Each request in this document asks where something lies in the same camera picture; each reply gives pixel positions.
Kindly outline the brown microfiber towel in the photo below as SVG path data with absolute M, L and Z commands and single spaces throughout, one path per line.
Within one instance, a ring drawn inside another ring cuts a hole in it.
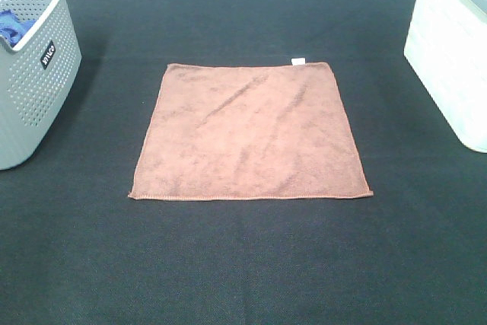
M 325 62 L 172 63 L 161 80 L 132 199 L 369 197 L 335 75 Z

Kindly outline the grey perforated laundry basket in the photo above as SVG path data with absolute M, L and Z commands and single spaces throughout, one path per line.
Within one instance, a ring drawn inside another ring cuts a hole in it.
M 41 143 L 72 87 L 81 52 L 66 0 L 1 0 L 35 21 L 11 47 L 1 36 L 1 168 L 24 163 Z

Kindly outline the white plastic basket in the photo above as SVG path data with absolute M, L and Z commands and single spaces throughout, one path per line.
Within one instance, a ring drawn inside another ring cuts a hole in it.
M 486 151 L 486 0 L 415 0 L 404 55 L 457 138 Z

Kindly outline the blue cloth in basket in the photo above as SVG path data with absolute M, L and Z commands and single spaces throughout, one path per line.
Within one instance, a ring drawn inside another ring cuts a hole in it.
M 20 21 L 11 10 L 1 12 L 1 36 L 11 47 L 15 47 L 27 34 L 35 21 Z

